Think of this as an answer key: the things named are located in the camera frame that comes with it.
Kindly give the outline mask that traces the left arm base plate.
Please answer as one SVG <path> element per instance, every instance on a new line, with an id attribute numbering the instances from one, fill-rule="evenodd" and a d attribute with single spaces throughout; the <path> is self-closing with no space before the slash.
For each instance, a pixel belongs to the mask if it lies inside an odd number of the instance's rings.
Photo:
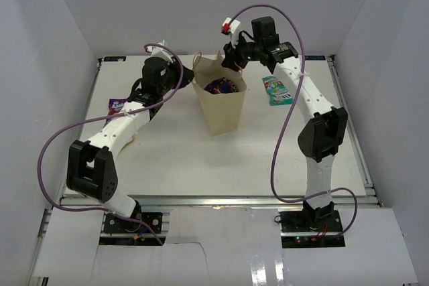
<path id="1" fill-rule="evenodd" d="M 146 223 L 156 234 L 162 231 L 163 214 L 161 212 L 143 212 L 139 221 Z M 105 234 L 149 233 L 146 226 L 137 222 L 122 220 L 113 214 L 105 216 L 103 226 Z"/>

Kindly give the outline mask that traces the left blue table label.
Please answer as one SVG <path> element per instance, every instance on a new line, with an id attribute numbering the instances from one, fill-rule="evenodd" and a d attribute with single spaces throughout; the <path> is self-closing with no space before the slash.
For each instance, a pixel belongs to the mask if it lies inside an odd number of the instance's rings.
<path id="1" fill-rule="evenodd" d="M 103 58 L 104 62 L 124 62 L 126 61 L 126 56 L 105 56 Z"/>

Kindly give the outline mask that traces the aluminium frame rail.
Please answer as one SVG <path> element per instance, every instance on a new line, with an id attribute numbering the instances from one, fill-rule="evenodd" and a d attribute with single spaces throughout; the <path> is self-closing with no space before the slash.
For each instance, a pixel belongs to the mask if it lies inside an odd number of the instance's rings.
<path id="1" fill-rule="evenodd" d="M 297 206 L 302 202 L 285 203 L 274 197 L 198 197 L 198 196 L 133 196 L 142 206 Z M 351 196 L 339 196 L 333 198 L 337 206 L 353 206 Z M 357 198 L 360 206 L 378 206 L 379 202 L 375 196 L 364 196 Z M 63 206 L 93 206 L 94 200 L 82 196 L 68 195 L 61 199 Z"/>

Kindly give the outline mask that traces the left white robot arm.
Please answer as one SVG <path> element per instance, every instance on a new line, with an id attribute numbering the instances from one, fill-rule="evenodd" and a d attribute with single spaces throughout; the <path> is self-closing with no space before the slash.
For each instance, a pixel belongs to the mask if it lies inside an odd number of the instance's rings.
<path id="1" fill-rule="evenodd" d="M 193 78 L 193 71 L 175 59 L 146 59 L 142 77 L 131 87 L 120 112 L 97 134 L 70 146 L 67 188 L 119 215 L 118 222 L 126 231 L 136 231 L 141 226 L 141 206 L 118 188 L 115 160 L 134 134 L 155 117 L 165 95 L 188 86 Z"/>

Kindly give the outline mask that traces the blue table label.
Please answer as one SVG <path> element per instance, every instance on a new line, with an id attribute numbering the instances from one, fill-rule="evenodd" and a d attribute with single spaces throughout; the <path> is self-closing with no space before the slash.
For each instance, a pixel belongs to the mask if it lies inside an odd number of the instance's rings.
<path id="1" fill-rule="evenodd" d="M 325 61 L 326 57 L 323 55 L 306 55 L 306 61 Z"/>
<path id="2" fill-rule="evenodd" d="M 103 58 L 104 62 L 124 62 L 126 61 L 126 56 L 105 56 Z"/>

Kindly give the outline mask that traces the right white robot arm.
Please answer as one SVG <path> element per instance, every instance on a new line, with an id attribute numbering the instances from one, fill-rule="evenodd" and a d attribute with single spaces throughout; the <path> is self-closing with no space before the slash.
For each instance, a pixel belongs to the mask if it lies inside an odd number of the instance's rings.
<path id="1" fill-rule="evenodd" d="M 253 35 L 247 42 L 239 21 L 226 18 L 222 33 L 230 37 L 224 46 L 222 65 L 238 72 L 248 62 L 259 62 L 294 92 L 293 106 L 304 119 L 298 135 L 300 151 L 306 158 L 307 184 L 303 201 L 303 225 L 319 231 L 334 212 L 330 194 L 334 157 L 343 143 L 348 113 L 336 108 L 305 74 L 305 61 L 299 59 L 294 46 L 281 42 L 272 17 L 251 22 Z"/>

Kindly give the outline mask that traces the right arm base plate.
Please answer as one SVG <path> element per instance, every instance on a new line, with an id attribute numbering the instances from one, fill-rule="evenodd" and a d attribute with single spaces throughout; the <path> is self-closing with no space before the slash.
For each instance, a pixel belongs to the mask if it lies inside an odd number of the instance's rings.
<path id="1" fill-rule="evenodd" d="M 274 217 L 274 222 L 280 224 L 282 232 L 343 231 L 343 225 L 337 210 L 315 222 L 311 221 L 303 211 L 284 211 Z"/>

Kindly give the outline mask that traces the dark blue snack bag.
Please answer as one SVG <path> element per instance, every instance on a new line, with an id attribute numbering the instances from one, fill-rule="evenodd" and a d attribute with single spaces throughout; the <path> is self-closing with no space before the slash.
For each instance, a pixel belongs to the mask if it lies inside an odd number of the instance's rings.
<path id="1" fill-rule="evenodd" d="M 231 94 L 239 91 L 235 83 L 225 77 L 213 80 L 204 87 L 204 90 L 211 94 Z"/>

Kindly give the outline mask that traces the teal candy bag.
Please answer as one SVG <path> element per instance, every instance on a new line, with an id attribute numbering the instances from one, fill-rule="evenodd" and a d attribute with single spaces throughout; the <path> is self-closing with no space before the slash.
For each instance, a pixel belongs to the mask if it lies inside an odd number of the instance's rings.
<path id="1" fill-rule="evenodd" d="M 270 106 L 289 105 L 294 101 L 284 84 L 275 76 L 266 76 L 262 78 L 265 91 L 269 95 Z"/>

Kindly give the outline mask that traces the purple pink gummy bag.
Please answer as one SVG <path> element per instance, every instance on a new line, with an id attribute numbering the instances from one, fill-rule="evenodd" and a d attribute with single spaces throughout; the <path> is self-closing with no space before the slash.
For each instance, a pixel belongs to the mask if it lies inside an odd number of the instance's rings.
<path id="1" fill-rule="evenodd" d="M 127 102 L 127 99 L 123 98 L 110 98 L 108 104 L 108 115 L 116 115 L 121 112 L 124 104 Z"/>

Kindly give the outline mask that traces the right blue table label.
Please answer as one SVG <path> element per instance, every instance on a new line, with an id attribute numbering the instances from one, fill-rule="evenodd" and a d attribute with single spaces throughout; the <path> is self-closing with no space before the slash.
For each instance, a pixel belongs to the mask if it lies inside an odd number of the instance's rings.
<path id="1" fill-rule="evenodd" d="M 326 57 L 323 55 L 306 55 L 306 61 L 325 61 Z"/>

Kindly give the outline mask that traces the beige paper bag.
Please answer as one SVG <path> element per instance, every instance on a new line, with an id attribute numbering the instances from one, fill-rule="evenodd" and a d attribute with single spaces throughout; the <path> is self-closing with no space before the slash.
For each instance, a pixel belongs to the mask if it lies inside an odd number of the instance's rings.
<path id="1" fill-rule="evenodd" d="M 247 90 L 242 71 L 235 72 L 224 68 L 221 66 L 222 61 L 220 54 L 210 59 L 204 58 L 200 52 L 196 53 L 192 60 L 192 85 L 212 136 L 237 130 Z M 232 80 L 239 91 L 231 94 L 211 94 L 204 90 L 207 84 L 222 77 Z"/>

